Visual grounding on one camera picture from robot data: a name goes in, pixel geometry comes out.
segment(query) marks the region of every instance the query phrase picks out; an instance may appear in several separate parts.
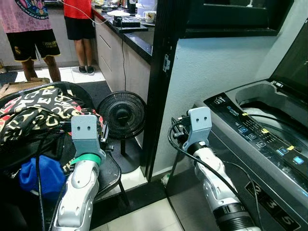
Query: printed number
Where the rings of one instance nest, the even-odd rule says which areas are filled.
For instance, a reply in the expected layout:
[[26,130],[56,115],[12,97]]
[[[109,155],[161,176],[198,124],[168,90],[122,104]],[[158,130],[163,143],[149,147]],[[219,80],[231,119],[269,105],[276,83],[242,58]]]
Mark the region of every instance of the printed number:
[[268,204],[268,206],[270,208],[274,208],[275,206],[277,206],[277,204],[276,204],[276,202],[274,200],[271,200],[271,201],[267,202],[267,204]]
[[255,188],[256,188],[257,195],[259,195],[260,192],[262,192],[262,189],[257,184],[255,184]]
[[283,217],[282,220],[288,225],[291,225],[292,223],[294,223],[293,219],[290,218],[289,216]]

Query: cardboard box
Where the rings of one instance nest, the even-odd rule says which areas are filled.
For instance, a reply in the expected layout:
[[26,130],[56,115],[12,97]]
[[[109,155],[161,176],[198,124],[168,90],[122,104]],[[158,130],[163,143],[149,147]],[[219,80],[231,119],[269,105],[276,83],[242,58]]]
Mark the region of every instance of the cardboard box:
[[34,88],[47,83],[50,83],[48,78],[32,78],[31,81],[28,82],[8,83],[3,85],[3,87],[0,89],[0,98],[11,93]]

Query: chair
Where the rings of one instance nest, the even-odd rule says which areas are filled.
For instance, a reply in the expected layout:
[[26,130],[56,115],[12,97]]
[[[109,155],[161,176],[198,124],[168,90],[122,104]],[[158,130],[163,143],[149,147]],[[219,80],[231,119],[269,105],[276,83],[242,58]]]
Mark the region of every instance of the chair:
[[[82,87],[74,83],[69,83],[69,82],[49,83],[49,84],[41,85],[38,87],[34,87],[34,88],[30,88],[30,89],[26,89],[26,90],[22,90],[19,92],[6,95],[5,97],[0,99],[0,108],[2,108],[6,103],[8,103],[12,99],[15,99],[21,95],[26,95],[36,90],[39,90],[41,88],[46,88],[49,86],[60,88],[64,93],[69,93],[69,94],[72,94],[74,97],[80,98],[85,103],[85,107],[94,109],[91,96]],[[121,168],[119,167],[119,165],[112,158],[112,156],[110,155],[110,152],[106,152],[106,159],[103,162],[103,164],[100,166],[100,173],[98,176],[99,191],[96,195],[96,198],[98,198],[99,196],[102,196],[103,194],[109,192],[110,190],[115,188],[117,185],[119,185],[123,201],[125,202],[127,206],[129,206],[129,201],[128,201],[127,195],[125,193],[125,190],[121,182],[121,174],[122,172],[121,172]]]

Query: person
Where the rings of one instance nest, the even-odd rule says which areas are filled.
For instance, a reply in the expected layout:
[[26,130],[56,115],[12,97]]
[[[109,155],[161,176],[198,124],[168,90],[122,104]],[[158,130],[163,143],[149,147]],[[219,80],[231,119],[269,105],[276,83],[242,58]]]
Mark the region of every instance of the person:
[[67,37],[74,41],[79,61],[79,67],[72,70],[92,76],[95,70],[92,66],[91,39],[95,38],[95,28],[91,20],[91,0],[64,0],[64,3]]
[[34,70],[36,46],[53,82],[61,81],[54,58],[60,55],[60,50],[44,0],[0,0],[0,16],[14,58],[22,63],[26,79],[38,77]]

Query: washing machine drum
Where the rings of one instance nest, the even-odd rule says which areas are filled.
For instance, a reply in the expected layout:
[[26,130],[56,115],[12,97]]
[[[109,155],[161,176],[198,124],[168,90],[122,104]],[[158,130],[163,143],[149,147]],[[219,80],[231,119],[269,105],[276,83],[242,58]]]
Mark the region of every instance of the washing machine drum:
[[308,157],[308,132],[303,125],[277,110],[259,108],[242,108],[242,110],[278,139],[294,146],[299,153]]

